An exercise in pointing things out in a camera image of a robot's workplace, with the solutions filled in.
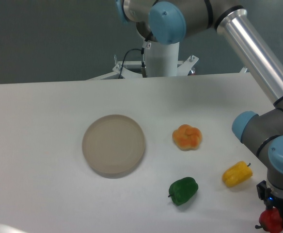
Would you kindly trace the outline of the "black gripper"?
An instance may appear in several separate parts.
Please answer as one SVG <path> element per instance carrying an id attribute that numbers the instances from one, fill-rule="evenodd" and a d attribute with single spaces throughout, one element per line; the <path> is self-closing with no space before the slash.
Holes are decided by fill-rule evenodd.
<path id="1" fill-rule="evenodd" d="M 258 198 L 263 201 L 266 210 L 277 208 L 283 220 L 283 190 L 272 185 L 268 180 L 256 185 Z"/>

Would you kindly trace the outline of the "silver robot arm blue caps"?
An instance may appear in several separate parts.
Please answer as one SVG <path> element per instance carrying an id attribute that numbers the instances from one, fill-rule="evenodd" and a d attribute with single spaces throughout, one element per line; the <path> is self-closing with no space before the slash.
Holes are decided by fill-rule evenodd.
<path id="1" fill-rule="evenodd" d="M 123 22 L 135 22 L 145 40 L 171 45 L 213 28 L 223 35 L 273 103 L 263 115 L 243 112 L 232 124 L 234 135 L 266 167 L 267 179 L 257 185 L 265 204 L 257 228 L 283 231 L 283 66 L 236 0 L 118 0 Z"/>

